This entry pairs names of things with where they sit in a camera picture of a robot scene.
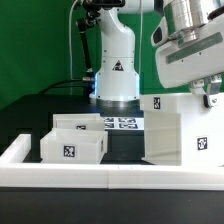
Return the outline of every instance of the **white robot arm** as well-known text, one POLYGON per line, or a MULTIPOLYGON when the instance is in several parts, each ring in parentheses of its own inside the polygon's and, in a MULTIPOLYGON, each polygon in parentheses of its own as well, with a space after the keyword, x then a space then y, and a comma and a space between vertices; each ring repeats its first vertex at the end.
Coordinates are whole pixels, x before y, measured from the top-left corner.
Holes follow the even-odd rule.
POLYGON ((205 95, 207 107, 218 104, 224 72, 223 5, 224 0, 164 0, 164 16, 151 38, 159 47, 161 84, 171 88, 189 83, 192 93, 205 95))
POLYGON ((153 11, 157 4, 154 0, 126 0, 118 8, 115 2, 124 1, 83 1, 87 10, 99 10, 96 20, 102 41, 101 68, 95 75, 95 91, 90 100, 109 107, 127 107, 139 102, 139 75, 134 69, 134 32, 119 21, 118 13, 145 13, 153 11))

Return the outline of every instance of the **table surface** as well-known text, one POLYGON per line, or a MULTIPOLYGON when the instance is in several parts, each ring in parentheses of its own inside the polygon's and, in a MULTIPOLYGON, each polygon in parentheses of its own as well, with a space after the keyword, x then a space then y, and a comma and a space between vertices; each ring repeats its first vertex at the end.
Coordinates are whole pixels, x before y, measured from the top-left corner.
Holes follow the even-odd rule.
MULTIPOLYGON (((83 97, 27 95, 0 111, 0 152, 20 133, 31 133, 39 162, 39 139, 52 127, 54 113, 100 113, 142 117, 137 108, 117 110, 89 105, 83 97)), ((102 163, 142 164, 144 133, 109 132, 109 152, 102 163)), ((0 188, 0 220, 12 223, 192 224, 224 221, 224 192, 0 188)))

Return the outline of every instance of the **green wall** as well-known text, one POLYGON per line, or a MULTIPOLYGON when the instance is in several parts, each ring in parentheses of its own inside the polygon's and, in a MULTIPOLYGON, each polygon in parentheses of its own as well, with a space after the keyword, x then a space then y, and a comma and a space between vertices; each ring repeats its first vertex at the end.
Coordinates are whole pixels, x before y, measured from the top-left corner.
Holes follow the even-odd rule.
MULTIPOLYGON (((38 93, 46 86, 69 79, 68 17, 72 0, 0 0, 0 108, 26 94, 38 93)), ((84 11, 73 19, 74 77, 85 75, 79 33, 75 26, 84 11)), ((144 15, 141 93, 187 91, 186 87, 164 90, 158 81, 155 49, 150 36, 159 22, 153 13, 144 15)), ((139 71, 140 16, 122 15, 120 20, 136 33, 135 68, 139 71)), ((95 70, 100 67, 100 30, 88 31, 90 53, 95 70)), ((49 93, 69 94, 68 90, 49 93)))

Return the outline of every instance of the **white container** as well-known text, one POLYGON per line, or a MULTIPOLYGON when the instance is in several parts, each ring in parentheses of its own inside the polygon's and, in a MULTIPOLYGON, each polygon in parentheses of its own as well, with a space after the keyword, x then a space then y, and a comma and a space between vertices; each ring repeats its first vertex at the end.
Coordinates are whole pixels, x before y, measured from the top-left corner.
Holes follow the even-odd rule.
POLYGON ((107 152, 107 132, 52 129, 41 139, 43 163, 99 164, 107 152))
POLYGON ((161 165, 223 165, 223 93, 218 101, 218 106, 206 108, 203 96, 190 93, 142 96, 143 160, 161 165))
POLYGON ((100 114, 54 114, 53 128, 104 131, 100 114))

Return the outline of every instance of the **open white box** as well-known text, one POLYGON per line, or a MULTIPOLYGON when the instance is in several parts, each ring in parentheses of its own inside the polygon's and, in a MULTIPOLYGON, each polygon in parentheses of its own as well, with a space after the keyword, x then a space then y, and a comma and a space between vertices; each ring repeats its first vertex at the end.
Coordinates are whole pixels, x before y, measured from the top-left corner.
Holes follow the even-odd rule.
POLYGON ((42 163, 99 164, 107 138, 105 131, 53 128, 41 139, 42 163))
POLYGON ((53 128, 104 131, 100 114, 54 114, 53 128))
POLYGON ((1 187, 224 190, 222 167, 22 163, 31 136, 0 157, 1 187))

